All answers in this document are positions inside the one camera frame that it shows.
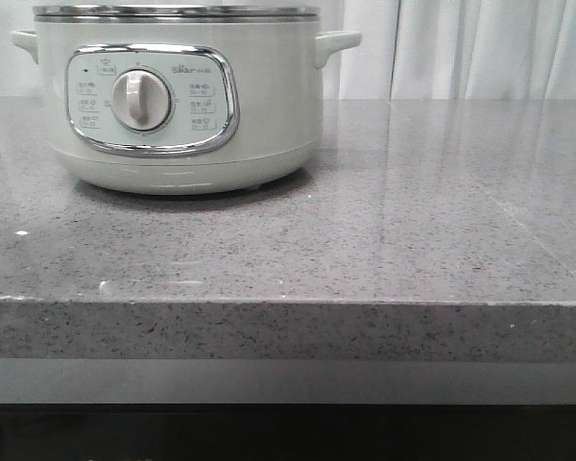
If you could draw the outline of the pale green electric cooking pot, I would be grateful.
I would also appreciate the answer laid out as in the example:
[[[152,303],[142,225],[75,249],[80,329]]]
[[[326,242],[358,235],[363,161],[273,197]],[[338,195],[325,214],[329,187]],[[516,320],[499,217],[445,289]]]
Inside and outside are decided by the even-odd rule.
[[[310,17],[35,16],[51,148],[104,188],[194,195],[260,185],[320,145],[328,58],[361,43]]]

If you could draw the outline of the white pleated curtain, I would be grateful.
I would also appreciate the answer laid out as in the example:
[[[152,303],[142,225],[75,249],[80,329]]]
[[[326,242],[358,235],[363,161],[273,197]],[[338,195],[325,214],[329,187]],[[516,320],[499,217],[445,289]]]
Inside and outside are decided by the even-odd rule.
[[[328,99],[576,99],[576,1],[323,1]]]

